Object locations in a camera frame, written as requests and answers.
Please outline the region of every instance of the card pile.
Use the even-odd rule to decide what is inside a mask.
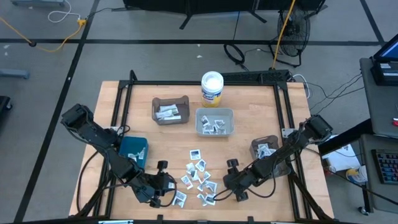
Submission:
[[[201,119],[200,119],[202,125],[203,125],[203,134],[226,134],[226,130],[224,127],[224,120],[222,119],[217,119],[214,120],[213,125],[211,125],[209,119],[206,117],[206,115],[204,115]]]
[[[199,186],[197,187],[197,189],[200,192],[206,193],[205,189],[207,189],[206,191],[209,191],[209,194],[206,193],[206,196],[204,196],[202,193],[199,193],[197,195],[197,198],[200,199],[202,206],[215,205],[216,202],[213,200],[213,197],[216,195],[217,183],[209,180],[211,174],[205,170],[207,165],[206,161],[201,158],[199,149],[191,150],[189,154],[191,160],[197,160],[198,162],[196,164],[191,162],[186,165],[187,175],[181,178],[182,182],[185,184],[187,190],[189,190],[193,188],[192,182],[195,183],[195,181],[198,181]],[[187,195],[177,191],[172,205],[177,204],[181,208],[183,208],[186,199]]]
[[[257,158],[263,159],[267,156],[270,156],[272,153],[276,152],[276,149],[270,149],[268,144],[259,144],[259,148],[257,149]]]
[[[176,105],[160,106],[159,112],[156,112],[155,115],[159,121],[181,119]]]

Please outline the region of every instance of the yellow label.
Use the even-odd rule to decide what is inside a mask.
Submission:
[[[204,107],[217,107],[221,101],[221,92],[215,94],[209,94],[205,91],[201,91],[201,103]]]

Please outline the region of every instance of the fan stand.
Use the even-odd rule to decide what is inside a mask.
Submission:
[[[269,51],[270,51],[271,54],[272,54],[272,58],[275,58],[275,53],[274,53],[274,50],[273,50],[272,47],[271,47],[271,43],[270,43],[270,42],[268,43],[268,47],[269,47]],[[301,65],[301,53],[302,53],[301,50],[297,50],[298,65],[294,65],[294,64],[292,64],[292,63],[288,63],[288,62],[285,62],[285,61],[282,61],[282,60],[279,60],[279,59],[276,59],[276,61],[279,62],[279,63],[283,63],[283,64],[285,64],[285,65],[290,65],[290,66],[292,66],[292,67],[294,67],[294,68],[297,68],[298,66]]]

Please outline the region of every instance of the keyboard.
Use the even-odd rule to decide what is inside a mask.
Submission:
[[[373,149],[377,174],[382,184],[398,184],[398,151]]]
[[[291,78],[288,70],[222,73],[224,82],[286,82]]]

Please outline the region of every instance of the small bin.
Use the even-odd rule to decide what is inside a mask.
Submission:
[[[203,125],[200,121],[206,115],[209,122],[213,125],[214,120],[224,120],[226,134],[203,134]],[[234,133],[234,112],[230,108],[199,108],[196,112],[195,128],[199,136],[204,137],[227,137]]]
[[[162,120],[159,121],[156,118],[156,112],[159,111],[160,106],[168,106],[168,105],[176,105],[178,109],[178,114],[180,115],[181,119],[178,120]],[[183,124],[189,121],[189,98],[188,96],[182,96],[181,98],[174,98],[174,99],[164,99],[161,100],[158,97],[155,97],[152,100],[152,119],[158,125],[168,125],[168,124]]]
[[[249,148],[253,160],[256,160],[258,157],[257,150],[259,149],[260,144],[268,144],[268,147],[270,149],[277,149],[277,150],[279,149],[277,136],[266,136],[262,138],[257,138],[251,142]],[[286,165],[285,161],[281,162],[280,164],[277,164],[276,168],[274,169],[275,177],[280,177],[283,175],[287,175],[289,173],[290,173],[290,168]]]

